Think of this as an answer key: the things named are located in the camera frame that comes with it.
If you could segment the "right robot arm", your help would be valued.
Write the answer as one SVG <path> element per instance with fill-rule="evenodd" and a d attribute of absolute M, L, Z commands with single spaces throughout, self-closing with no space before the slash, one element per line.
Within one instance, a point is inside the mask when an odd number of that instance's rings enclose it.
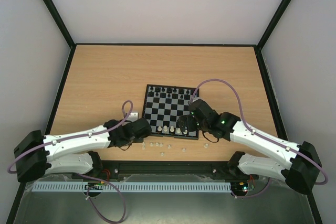
<path fill-rule="evenodd" d="M 320 173 L 321 162 L 315 147 L 303 142 L 288 142 L 258 131 L 242 118 L 213 110 L 202 99 L 190 103 L 189 114 L 179 116 L 177 123 L 182 132 L 209 133 L 216 139 L 246 145 L 263 157 L 236 151 L 227 163 L 230 174 L 236 178 L 261 175 L 285 182 L 294 191 L 308 195 Z"/>

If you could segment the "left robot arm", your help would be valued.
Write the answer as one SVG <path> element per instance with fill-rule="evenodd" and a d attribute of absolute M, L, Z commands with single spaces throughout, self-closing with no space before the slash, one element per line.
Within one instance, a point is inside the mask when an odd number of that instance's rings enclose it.
<path fill-rule="evenodd" d="M 32 131 L 14 149 L 18 159 L 17 180 L 23 183 L 39 179 L 45 174 L 48 162 L 68 154 L 123 147 L 151 133 L 151 126 L 144 118 L 134 122 L 110 120 L 93 129 L 66 135 L 43 136 L 40 130 Z"/>

